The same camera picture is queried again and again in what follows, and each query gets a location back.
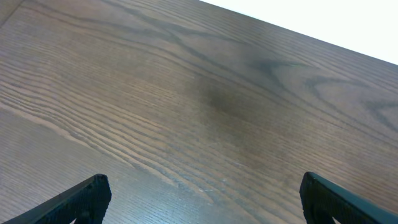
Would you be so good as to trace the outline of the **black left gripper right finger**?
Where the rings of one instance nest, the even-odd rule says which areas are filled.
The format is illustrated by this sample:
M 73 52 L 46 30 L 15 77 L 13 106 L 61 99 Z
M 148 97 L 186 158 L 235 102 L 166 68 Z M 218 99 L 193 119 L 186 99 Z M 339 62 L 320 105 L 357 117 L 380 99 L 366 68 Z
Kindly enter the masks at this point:
M 314 172 L 300 185 L 303 214 L 308 224 L 396 224 L 397 215 L 351 193 Z

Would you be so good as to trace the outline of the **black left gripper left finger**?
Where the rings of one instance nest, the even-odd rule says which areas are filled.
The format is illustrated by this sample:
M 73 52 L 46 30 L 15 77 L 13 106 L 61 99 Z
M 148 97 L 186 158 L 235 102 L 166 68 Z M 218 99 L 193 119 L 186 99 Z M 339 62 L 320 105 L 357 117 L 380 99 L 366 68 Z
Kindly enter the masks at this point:
M 104 174 L 96 174 L 4 224 L 101 224 L 111 201 Z

